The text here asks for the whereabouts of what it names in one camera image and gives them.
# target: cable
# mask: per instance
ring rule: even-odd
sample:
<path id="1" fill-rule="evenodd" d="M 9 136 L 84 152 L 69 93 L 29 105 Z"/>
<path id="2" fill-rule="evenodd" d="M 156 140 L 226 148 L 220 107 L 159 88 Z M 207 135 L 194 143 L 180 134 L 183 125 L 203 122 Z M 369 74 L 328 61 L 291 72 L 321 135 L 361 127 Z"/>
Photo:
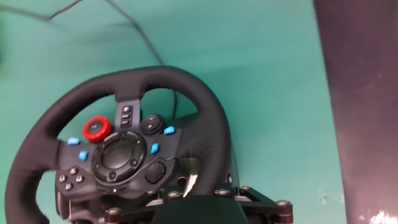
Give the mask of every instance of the cable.
<path id="1" fill-rule="evenodd" d="M 144 33 L 144 31 L 142 30 L 141 26 L 138 24 L 138 22 L 133 19 L 131 16 L 127 15 L 118 5 L 116 5 L 112 0 L 105 0 L 110 6 L 112 6 L 116 11 L 118 11 L 122 16 L 124 16 L 129 22 L 130 24 L 136 28 L 136 30 L 138 31 L 138 33 L 140 33 L 140 35 L 142 36 L 142 38 L 144 39 L 144 41 L 146 42 L 148 48 L 150 49 L 150 51 L 152 52 L 152 54 L 155 56 L 155 58 L 157 59 L 157 61 L 161 64 L 164 65 L 163 60 L 161 59 L 161 57 L 159 56 L 159 54 L 157 53 L 155 47 L 152 45 L 152 43 L 150 42 L 148 36 L 146 36 L 146 34 Z M 177 92 L 174 90 L 173 91 L 173 95 L 174 95 L 174 107 L 173 107 L 173 114 L 172 114 L 172 120 L 175 119 L 175 116 L 177 114 L 177 105 L 178 105 L 178 99 L 177 99 Z"/>
<path id="2" fill-rule="evenodd" d="M 55 16 L 68 11 L 69 9 L 71 9 L 73 6 L 75 6 L 76 4 L 78 4 L 79 2 L 81 2 L 82 0 L 76 0 L 73 3 L 71 3 L 70 5 L 68 5 L 67 7 L 64 7 L 63 9 L 55 12 L 54 14 L 52 14 L 51 16 L 44 16 L 41 15 L 39 13 L 36 12 L 30 12 L 30 11 L 26 11 L 25 9 L 18 9 L 18 8 L 14 8 L 11 6 L 0 6 L 0 11 L 6 11 L 6 12 L 11 12 L 14 14 L 20 14 L 23 16 L 29 16 L 32 17 L 34 19 L 39 19 L 42 21 L 50 21 L 52 20 Z"/>
<path id="3" fill-rule="evenodd" d="M 36 12 L 30 12 L 30 11 L 26 11 L 25 9 L 18 9 L 18 8 L 14 8 L 11 6 L 0 6 L 0 11 L 6 11 L 6 12 L 11 12 L 14 14 L 20 14 L 23 16 L 29 16 L 32 17 L 34 19 L 39 19 L 42 21 L 50 21 L 52 20 L 54 17 L 56 17 L 57 15 L 66 12 L 67 10 L 71 9 L 73 6 L 75 6 L 76 4 L 78 4 L 79 2 L 81 2 L 82 0 L 76 0 L 73 3 L 71 3 L 70 5 L 68 5 L 67 7 L 57 11 L 56 13 L 52 14 L 51 16 L 44 16 L 41 14 L 38 14 Z M 150 42 L 148 36 L 146 36 L 145 32 L 142 30 L 142 28 L 140 27 L 140 25 L 138 24 L 138 22 L 133 19 L 131 16 L 127 15 L 118 5 L 116 5 L 112 0 L 105 0 L 110 6 L 112 6 L 118 13 L 120 13 L 122 16 L 124 16 L 129 22 L 130 24 L 138 31 L 138 33 L 140 33 L 141 37 L 144 39 L 145 43 L 147 44 L 149 50 L 152 52 L 152 54 L 154 55 L 154 57 L 156 58 L 156 60 L 161 64 L 164 65 L 163 60 L 161 59 L 161 57 L 159 56 L 159 54 L 157 53 L 155 47 L 152 45 L 152 43 Z M 177 106 L 178 106 L 178 98 L 177 98 L 177 92 L 173 91 L 174 94 L 174 106 L 173 106 L 173 113 L 172 113 L 172 120 L 175 119 L 176 114 L 177 114 Z"/>

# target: teal surface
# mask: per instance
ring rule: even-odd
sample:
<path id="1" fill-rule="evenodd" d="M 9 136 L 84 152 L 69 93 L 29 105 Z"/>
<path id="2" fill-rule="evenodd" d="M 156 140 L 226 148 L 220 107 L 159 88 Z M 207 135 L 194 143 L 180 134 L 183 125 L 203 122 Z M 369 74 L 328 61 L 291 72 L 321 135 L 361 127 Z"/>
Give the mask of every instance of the teal surface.
<path id="1" fill-rule="evenodd" d="M 71 0 L 3 1 L 51 14 Z M 340 164 L 312 2 L 116 1 L 137 19 L 168 65 L 197 75 L 231 124 L 241 183 L 290 200 L 295 223 L 346 223 Z M 85 0 L 52 22 L 0 15 L 0 223 L 12 160 L 45 110 L 77 84 L 156 65 L 139 34 L 104 1 Z M 195 110 L 180 98 L 178 115 Z M 171 117 L 172 92 L 146 94 L 145 114 Z M 112 97 L 82 111 L 61 139 L 82 138 L 92 117 L 114 117 Z M 37 194 L 52 223 L 55 174 Z"/>

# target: racing wheel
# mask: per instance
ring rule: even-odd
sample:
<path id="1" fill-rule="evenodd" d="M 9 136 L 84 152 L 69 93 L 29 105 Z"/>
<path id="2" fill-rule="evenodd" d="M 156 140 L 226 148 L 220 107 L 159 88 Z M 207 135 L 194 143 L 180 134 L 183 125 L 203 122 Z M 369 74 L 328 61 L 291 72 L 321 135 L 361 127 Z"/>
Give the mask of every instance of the racing wheel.
<path id="1" fill-rule="evenodd" d="M 155 88 L 185 95 L 198 116 L 184 127 L 165 126 L 157 114 L 142 118 L 141 99 Z M 97 117 L 84 128 L 89 143 L 58 140 L 61 130 L 96 100 L 115 95 L 112 125 Z M 198 178 L 190 195 L 214 195 L 231 156 L 225 112 L 215 94 L 194 75 L 174 67 L 146 67 L 110 73 L 77 86 L 53 104 L 30 130 L 9 173 L 6 187 L 8 224 L 49 223 L 36 202 L 44 172 L 55 170 L 57 206 L 102 195 L 136 198 L 161 188 L 178 161 L 196 158 Z"/>

